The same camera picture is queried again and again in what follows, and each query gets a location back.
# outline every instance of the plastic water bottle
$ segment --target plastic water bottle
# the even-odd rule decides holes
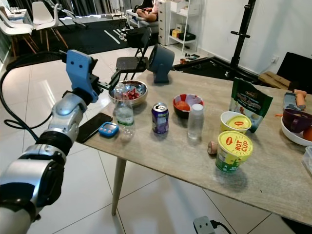
[[[135,119],[132,106],[126,94],[123,83],[118,83],[115,87],[115,115],[119,125],[119,133],[122,140],[130,140],[135,134]]]
[[[204,126],[204,107],[200,104],[194,104],[189,114],[187,125],[187,135],[190,139],[201,139],[201,132]]]

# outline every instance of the red bowl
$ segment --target red bowl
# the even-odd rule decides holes
[[[179,116],[180,118],[189,118],[189,112],[191,111],[184,111],[184,110],[180,110],[178,109],[178,107],[176,106],[176,104],[179,101],[184,101],[186,102],[190,108],[194,105],[194,104],[201,104],[204,105],[204,101],[201,97],[195,95],[195,94],[180,94],[178,96],[176,96],[173,100],[173,105],[174,105],[174,110],[177,116]]]

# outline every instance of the cable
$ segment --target cable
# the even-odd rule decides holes
[[[34,133],[34,131],[32,129],[34,128],[37,128],[37,127],[40,127],[42,126],[43,124],[45,124],[49,118],[51,117],[52,113],[49,115],[49,117],[44,121],[42,122],[41,124],[39,125],[36,125],[34,127],[29,127],[22,119],[20,119],[16,114],[14,114],[13,111],[11,111],[11,109],[8,107],[8,105],[6,104],[5,100],[4,100],[4,96],[3,96],[3,91],[2,91],[2,87],[3,87],[3,82],[5,80],[5,78],[7,77],[7,75],[9,74],[10,71],[12,71],[13,69],[17,68],[19,65],[23,64],[23,62],[27,59],[31,59],[33,57],[39,57],[40,55],[57,55],[60,59],[62,59],[62,53],[60,52],[50,52],[50,51],[44,51],[44,52],[39,52],[37,54],[31,54],[31,55],[27,55],[27,56],[24,56],[22,58],[19,58],[18,60],[16,60],[15,62],[12,62],[10,64],[10,66],[7,66],[7,70],[6,72],[3,74],[3,76],[1,77],[0,79],[0,101],[3,105],[3,107],[5,108],[5,110],[16,120],[16,121],[13,121],[13,120],[10,120],[10,119],[6,119],[4,121],[4,123],[12,128],[16,128],[16,129],[25,129],[27,130],[31,135],[32,137],[35,139],[35,141],[37,141],[39,138],[38,136]]]
[[[222,226],[228,232],[228,234],[232,234],[231,231],[227,228],[227,226],[225,226],[223,223],[214,220],[211,220],[210,222],[214,229],[216,229],[218,226]]]

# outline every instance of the soda can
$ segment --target soda can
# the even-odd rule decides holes
[[[169,130],[169,111],[164,103],[156,103],[152,108],[153,131],[164,134]]]

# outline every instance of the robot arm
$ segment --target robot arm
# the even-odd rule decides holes
[[[116,72],[110,83],[92,75],[97,60],[75,50],[67,52],[66,71],[72,91],[66,92],[52,109],[49,127],[0,177],[0,234],[25,234],[44,206],[61,194],[66,156],[74,144],[87,106],[104,89],[119,81]]]

